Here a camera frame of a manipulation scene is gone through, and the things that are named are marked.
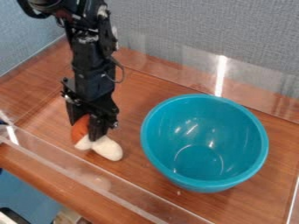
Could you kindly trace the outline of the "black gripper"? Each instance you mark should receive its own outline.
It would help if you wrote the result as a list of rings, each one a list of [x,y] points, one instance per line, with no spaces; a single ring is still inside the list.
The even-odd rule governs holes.
[[[70,124],[86,115],[89,119],[89,139],[98,141],[118,125],[119,108],[113,94],[117,88],[117,69],[74,69],[74,77],[62,79],[62,97],[66,100]]]

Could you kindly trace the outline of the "black blue robot arm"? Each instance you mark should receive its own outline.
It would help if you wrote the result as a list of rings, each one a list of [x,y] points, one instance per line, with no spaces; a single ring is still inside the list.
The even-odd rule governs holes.
[[[113,100],[118,62],[118,38],[105,0],[17,0],[31,18],[54,17],[66,31],[73,52],[74,76],[62,80],[70,122],[89,118],[89,139],[99,140],[118,126]]]

